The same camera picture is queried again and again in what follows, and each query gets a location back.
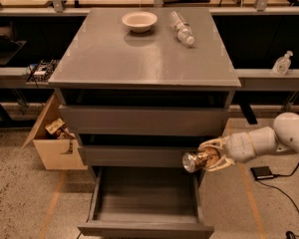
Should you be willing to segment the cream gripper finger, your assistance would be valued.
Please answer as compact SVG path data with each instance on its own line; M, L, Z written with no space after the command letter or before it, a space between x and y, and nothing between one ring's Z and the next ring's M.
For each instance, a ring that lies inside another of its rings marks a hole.
M212 172L212 171L217 171L220 169L224 169L229 167L230 165L234 165L235 161L232 158L223 156L219 161L217 161L215 164L212 166L208 167L206 171Z
M228 140L228 136L218 137L218 138L204 141L199 145L198 150L204 151L207 147L224 150L227 140Z

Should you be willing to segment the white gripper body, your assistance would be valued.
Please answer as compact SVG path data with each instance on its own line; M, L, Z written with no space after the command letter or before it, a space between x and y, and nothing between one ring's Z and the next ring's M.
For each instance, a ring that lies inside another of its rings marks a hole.
M226 141L226 150L232 159L241 163L256 157L253 142L247 132L232 134Z

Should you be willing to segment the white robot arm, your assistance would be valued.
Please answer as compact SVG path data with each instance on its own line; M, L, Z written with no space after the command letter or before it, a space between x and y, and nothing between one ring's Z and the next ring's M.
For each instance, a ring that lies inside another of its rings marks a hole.
M226 160L226 166L263 155L299 154L299 115L283 113L275 118L272 126L205 141L198 151L204 152L207 148L217 149Z

